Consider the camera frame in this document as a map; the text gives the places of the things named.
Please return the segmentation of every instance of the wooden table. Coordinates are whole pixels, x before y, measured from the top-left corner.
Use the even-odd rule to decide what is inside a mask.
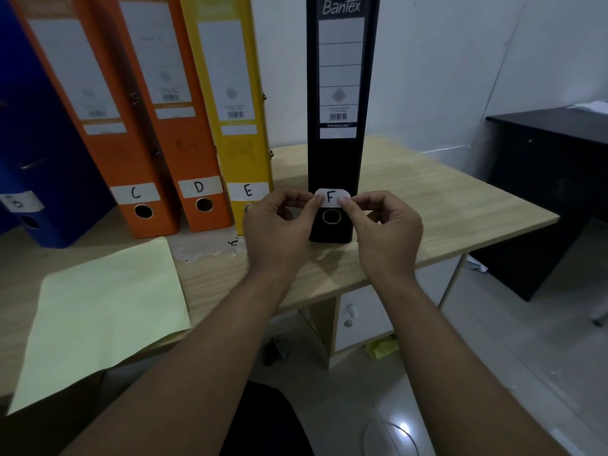
[[[276,187],[306,188],[307,146],[275,149],[272,170]],[[393,191],[422,215],[419,267],[558,220],[538,206],[375,136],[365,140],[359,191],[366,190]],[[44,276],[144,241],[130,238],[116,209],[65,250],[41,248],[21,229],[0,237],[0,397],[15,389]],[[240,253],[175,264],[196,325],[239,282],[247,260]],[[311,244],[311,257],[278,311],[285,313],[366,284],[355,241]]]

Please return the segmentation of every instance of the white wall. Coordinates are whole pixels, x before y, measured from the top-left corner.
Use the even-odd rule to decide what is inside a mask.
[[[304,143],[305,0],[252,8],[270,145]],[[602,97],[606,13],[608,0],[381,0],[367,132],[469,145],[495,84],[493,114]]]

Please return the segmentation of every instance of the binder finger hole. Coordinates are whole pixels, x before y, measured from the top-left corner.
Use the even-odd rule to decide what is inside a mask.
[[[334,225],[342,220],[342,214],[333,208],[325,210],[321,216],[323,222],[326,224]]]
[[[135,206],[135,214],[142,219],[149,219],[154,216],[154,211],[148,205],[137,205]]]
[[[199,198],[196,201],[196,207],[199,211],[207,213],[213,209],[213,202],[209,198]]]
[[[29,227],[31,229],[40,228],[40,224],[38,222],[36,222],[36,220],[34,218],[31,218],[30,216],[21,216],[21,222],[23,222],[23,224],[25,224],[27,227]]]

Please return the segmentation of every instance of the cabinet door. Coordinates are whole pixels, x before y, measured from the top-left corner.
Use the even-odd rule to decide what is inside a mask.
[[[429,298],[439,304],[458,266],[460,256],[416,270],[416,279]],[[346,349],[393,330],[380,298],[371,286],[340,297],[334,351]]]

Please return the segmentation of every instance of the hand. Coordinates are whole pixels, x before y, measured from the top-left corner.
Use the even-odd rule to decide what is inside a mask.
[[[308,237],[323,195],[295,187],[270,192],[245,214],[243,230],[250,272],[270,272],[295,278],[307,257]],[[303,208],[293,219],[286,208]]]
[[[359,238],[361,268],[372,283],[414,277],[422,240],[422,219],[386,190],[366,192],[338,203],[353,221]],[[371,210],[365,215],[363,211]]]

